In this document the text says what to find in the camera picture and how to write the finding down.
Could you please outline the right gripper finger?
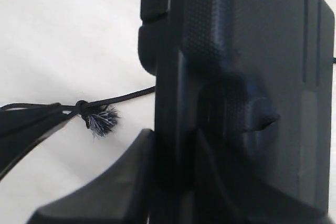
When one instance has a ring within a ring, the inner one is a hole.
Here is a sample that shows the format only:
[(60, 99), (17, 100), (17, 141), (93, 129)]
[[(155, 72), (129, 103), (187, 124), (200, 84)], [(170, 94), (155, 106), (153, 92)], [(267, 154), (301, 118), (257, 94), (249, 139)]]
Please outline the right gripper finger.
[(146, 223), (154, 170), (154, 132), (143, 129), (104, 173), (38, 208), (28, 223)]

